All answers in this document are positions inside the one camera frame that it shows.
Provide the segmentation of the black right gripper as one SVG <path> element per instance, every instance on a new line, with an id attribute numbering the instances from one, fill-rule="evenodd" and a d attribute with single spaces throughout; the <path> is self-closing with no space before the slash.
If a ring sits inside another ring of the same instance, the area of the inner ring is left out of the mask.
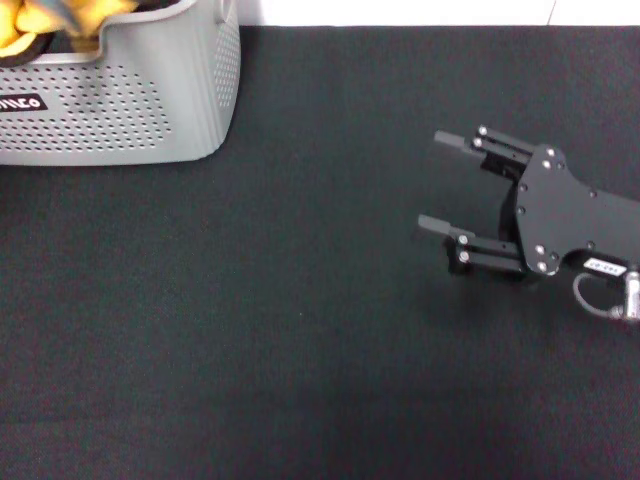
<path id="1" fill-rule="evenodd" d="M 560 149 L 534 147 L 485 125 L 469 138 L 438 130 L 434 141 L 514 181 L 501 211 L 503 240 L 418 216 L 417 236 L 442 239 L 450 274 L 485 271 L 523 279 L 526 267 L 549 276 L 564 266 L 600 276 L 622 276 L 639 269 L 639 203 L 578 180 Z"/>

